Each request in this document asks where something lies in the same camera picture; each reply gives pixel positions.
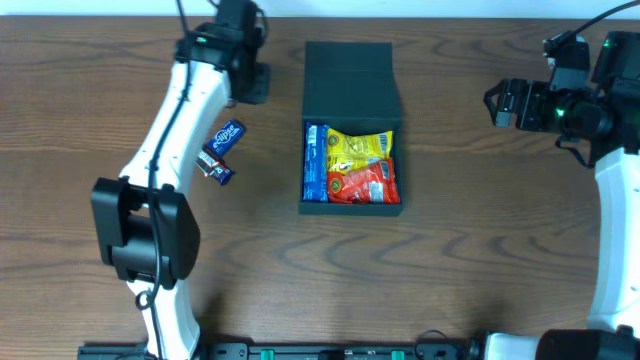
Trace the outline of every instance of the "yellow snack package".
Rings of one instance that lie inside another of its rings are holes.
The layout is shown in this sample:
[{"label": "yellow snack package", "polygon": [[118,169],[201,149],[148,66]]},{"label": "yellow snack package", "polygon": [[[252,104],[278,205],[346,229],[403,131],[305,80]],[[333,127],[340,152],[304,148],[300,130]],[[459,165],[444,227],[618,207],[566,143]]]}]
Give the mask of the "yellow snack package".
[{"label": "yellow snack package", "polygon": [[346,174],[382,159],[388,159],[393,131],[375,135],[349,136],[334,129],[327,133],[327,171]]}]

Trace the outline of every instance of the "green component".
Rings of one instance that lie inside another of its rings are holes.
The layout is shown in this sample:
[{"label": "green component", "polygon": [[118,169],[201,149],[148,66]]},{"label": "green component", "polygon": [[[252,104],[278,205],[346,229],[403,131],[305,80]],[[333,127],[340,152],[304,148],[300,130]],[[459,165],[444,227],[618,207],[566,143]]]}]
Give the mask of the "green component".
[{"label": "green component", "polygon": [[404,351],[392,351],[391,360],[404,360]]},{"label": "green component", "polygon": [[260,360],[274,360],[276,358],[276,352],[273,350],[260,351]]}]

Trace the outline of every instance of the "open box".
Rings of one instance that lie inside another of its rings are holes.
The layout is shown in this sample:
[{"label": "open box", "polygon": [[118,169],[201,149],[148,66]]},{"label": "open box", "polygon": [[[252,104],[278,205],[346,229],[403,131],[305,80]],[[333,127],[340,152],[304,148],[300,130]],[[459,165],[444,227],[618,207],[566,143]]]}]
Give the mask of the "open box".
[{"label": "open box", "polygon": [[302,201],[302,175],[298,212],[307,215],[400,215],[406,201],[403,193],[402,110],[393,77],[391,44],[308,42],[305,58],[302,173],[307,122],[329,125],[351,136],[392,130],[391,158],[400,204],[305,202]]}]

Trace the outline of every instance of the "wooden table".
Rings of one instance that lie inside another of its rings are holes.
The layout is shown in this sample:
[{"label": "wooden table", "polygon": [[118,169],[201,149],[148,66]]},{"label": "wooden table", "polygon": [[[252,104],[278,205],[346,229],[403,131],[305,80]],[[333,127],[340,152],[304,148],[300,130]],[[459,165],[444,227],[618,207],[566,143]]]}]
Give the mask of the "wooden table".
[{"label": "wooden table", "polygon": [[[190,19],[195,26],[205,19]],[[220,187],[194,178],[194,311],[214,337],[401,341],[425,329],[582,328],[597,272],[593,171],[554,137],[491,126],[485,90],[548,80],[541,40],[580,21],[272,19],[269,102],[225,111],[249,132]],[[593,63],[608,30],[585,33]],[[177,18],[0,18],[0,357],[73,358],[144,324],[99,257],[91,188],[116,177],[169,80]],[[297,215],[304,43],[390,41],[404,107],[398,218]]]}]

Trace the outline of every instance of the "box lid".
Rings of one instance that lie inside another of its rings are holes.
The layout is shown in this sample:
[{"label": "box lid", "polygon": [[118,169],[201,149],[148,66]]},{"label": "box lid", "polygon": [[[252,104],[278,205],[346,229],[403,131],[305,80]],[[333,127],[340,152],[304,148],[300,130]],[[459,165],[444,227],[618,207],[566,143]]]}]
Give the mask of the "box lid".
[{"label": "box lid", "polygon": [[390,43],[307,42],[302,117],[402,120]]}]

